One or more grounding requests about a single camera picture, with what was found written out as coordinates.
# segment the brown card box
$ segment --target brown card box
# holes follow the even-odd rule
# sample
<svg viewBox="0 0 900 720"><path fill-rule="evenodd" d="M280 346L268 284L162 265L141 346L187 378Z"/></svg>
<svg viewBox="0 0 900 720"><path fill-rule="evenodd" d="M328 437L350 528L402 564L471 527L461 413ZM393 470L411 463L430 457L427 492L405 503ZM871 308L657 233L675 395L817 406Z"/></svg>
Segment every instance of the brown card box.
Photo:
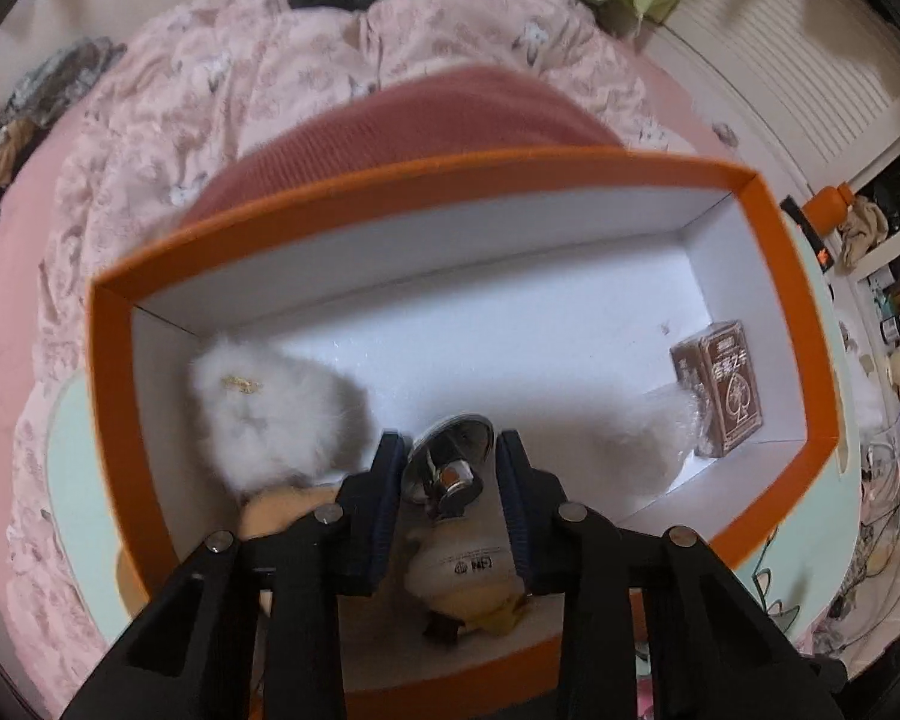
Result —
<svg viewBox="0 0 900 720"><path fill-rule="evenodd" d="M677 379L711 405L698 455L720 458L763 424L754 367L740 322L711 324L670 349Z"/></svg>

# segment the metal screw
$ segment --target metal screw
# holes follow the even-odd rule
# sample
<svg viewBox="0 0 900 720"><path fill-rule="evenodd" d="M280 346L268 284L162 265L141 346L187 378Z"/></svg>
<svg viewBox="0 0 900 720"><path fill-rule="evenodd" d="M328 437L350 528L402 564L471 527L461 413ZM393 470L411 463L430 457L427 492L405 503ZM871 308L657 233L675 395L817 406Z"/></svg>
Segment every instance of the metal screw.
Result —
<svg viewBox="0 0 900 720"><path fill-rule="evenodd" d="M685 525L677 525L676 528L670 528L667 535L670 537L670 541L679 547L692 547L699 538L696 531L687 528Z"/></svg>
<svg viewBox="0 0 900 720"><path fill-rule="evenodd" d="M565 522L583 522L586 519L586 506L575 501L567 501L560 504L557 513Z"/></svg>
<svg viewBox="0 0 900 720"><path fill-rule="evenodd" d="M207 536L206 541L204 541L204 545L211 552L226 552L230 547L233 546L233 533L230 531L217 531L216 533L210 533L210 536Z"/></svg>
<svg viewBox="0 0 900 720"><path fill-rule="evenodd" d="M314 509L314 517L322 525L332 525L343 517L343 507L338 503L325 503Z"/></svg>

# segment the clear plastic bag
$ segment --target clear plastic bag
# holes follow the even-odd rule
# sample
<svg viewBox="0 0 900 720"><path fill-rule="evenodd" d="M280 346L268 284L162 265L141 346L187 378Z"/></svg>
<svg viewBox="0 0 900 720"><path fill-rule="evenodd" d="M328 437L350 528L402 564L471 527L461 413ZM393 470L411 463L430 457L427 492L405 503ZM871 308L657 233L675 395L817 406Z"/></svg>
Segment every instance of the clear plastic bag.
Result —
<svg viewBox="0 0 900 720"><path fill-rule="evenodd" d="M659 495L669 488L701 442L711 408L691 389L667 384L614 404L600 443L633 495Z"/></svg>

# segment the fluffy plush toy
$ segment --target fluffy plush toy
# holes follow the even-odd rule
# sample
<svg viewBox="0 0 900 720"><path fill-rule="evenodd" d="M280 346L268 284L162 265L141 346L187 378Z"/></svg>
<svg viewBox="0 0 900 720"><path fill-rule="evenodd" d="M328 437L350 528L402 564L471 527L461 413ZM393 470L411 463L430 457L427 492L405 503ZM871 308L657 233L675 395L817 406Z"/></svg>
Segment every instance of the fluffy plush toy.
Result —
<svg viewBox="0 0 900 720"><path fill-rule="evenodd" d="M312 482L340 450L343 387L325 365L219 338L193 360L190 385L203 454L237 497Z"/></svg>

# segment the pink bedding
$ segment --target pink bedding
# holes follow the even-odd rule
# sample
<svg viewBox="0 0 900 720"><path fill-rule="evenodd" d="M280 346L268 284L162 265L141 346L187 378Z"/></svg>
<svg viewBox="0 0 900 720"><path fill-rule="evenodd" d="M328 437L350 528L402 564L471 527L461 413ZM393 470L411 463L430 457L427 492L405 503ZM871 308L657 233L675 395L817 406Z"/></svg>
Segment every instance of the pink bedding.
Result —
<svg viewBox="0 0 900 720"><path fill-rule="evenodd" d="M627 146L689 142L720 152L689 100L673 105L679 89L648 71L670 101L655 116L634 67L574 0L382 0L365 14L290 12L285 0L198 0L141 30L91 93L88 115L60 122L7 193L0 599L53 714L106 646L56 543L43 474L50 411L83 364L88 279L173 229L210 177L295 124L374 88L474 63L547 81Z"/></svg>

